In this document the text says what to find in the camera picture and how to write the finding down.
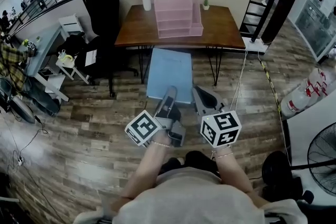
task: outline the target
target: jeans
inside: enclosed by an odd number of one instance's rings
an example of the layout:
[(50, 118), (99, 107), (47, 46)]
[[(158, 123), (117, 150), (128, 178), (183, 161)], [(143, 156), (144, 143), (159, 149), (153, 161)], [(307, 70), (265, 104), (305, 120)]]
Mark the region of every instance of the jeans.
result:
[(177, 158), (170, 158), (168, 162), (162, 165), (159, 175), (184, 167), (193, 167), (196, 169), (209, 171), (220, 178), (216, 162), (209, 159), (200, 151), (188, 152), (187, 155), (185, 155), (184, 165), (181, 165)]
[(35, 78), (27, 77), (23, 85), (22, 94), (28, 99), (31, 99), (33, 104), (42, 112), (49, 116), (54, 116), (58, 113), (60, 105), (57, 104), (48, 93), (41, 90), (37, 86), (37, 83)]

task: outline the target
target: blue desk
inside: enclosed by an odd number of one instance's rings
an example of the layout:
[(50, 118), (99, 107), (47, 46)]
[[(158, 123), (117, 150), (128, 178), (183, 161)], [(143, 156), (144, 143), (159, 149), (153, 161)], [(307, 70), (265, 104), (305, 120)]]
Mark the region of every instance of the blue desk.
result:
[(147, 96), (162, 99), (169, 86), (177, 88), (176, 102), (192, 103), (191, 55), (172, 50), (153, 49)]
[[(69, 98), (61, 93), (57, 88), (55, 88), (52, 84), (50, 84), (47, 80), (45, 80), (39, 73), (38, 71), (41, 68), (41, 65), (46, 58), (49, 49), (55, 42), (56, 38), (58, 35), (62, 35), (64, 40), (67, 38), (67, 34), (64, 32), (62, 27), (60, 25), (56, 25), (47, 29), (44, 29), (43, 31), (34, 34), (27, 39), (31, 42), (33, 42), (36, 47), (37, 47), (37, 53), (35, 57), (30, 58), (28, 60), (29, 66), (28, 69), (26, 70), (26, 73), (29, 77), (34, 77), (36, 78), (39, 82), (41, 82), (46, 88), (51, 90), (53, 93), (61, 97), (64, 101), (68, 102)], [(41, 40), (40, 42), (36, 41), (36, 38), (40, 37)], [(26, 47), (20, 46), (19, 47), (20, 51), (25, 51)]]

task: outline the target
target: glass wall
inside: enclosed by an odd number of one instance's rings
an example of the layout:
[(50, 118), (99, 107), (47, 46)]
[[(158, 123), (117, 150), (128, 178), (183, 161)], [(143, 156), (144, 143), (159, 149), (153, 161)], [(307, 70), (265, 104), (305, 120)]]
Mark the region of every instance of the glass wall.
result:
[(336, 0), (307, 0), (296, 25), (319, 60), (333, 47), (336, 36)]

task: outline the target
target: electric fan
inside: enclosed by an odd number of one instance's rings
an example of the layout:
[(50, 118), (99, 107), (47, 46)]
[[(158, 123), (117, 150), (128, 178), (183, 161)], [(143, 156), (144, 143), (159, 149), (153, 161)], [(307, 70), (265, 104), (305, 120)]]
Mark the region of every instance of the electric fan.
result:
[(271, 153), (262, 171), (267, 185), (292, 179), (292, 170), (309, 169), (315, 182), (328, 194), (336, 196), (336, 123), (324, 128), (309, 145), (307, 165), (290, 166), (283, 152)]

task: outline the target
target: plaid shirt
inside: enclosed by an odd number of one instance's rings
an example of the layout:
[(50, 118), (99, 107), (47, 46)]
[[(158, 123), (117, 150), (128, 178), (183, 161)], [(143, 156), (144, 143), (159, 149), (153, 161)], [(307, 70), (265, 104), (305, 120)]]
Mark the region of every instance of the plaid shirt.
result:
[(26, 74), (18, 65), (25, 63), (28, 59), (28, 53), (18, 51), (0, 42), (0, 74), (11, 78), (12, 84), (19, 92), (23, 89), (26, 81)]

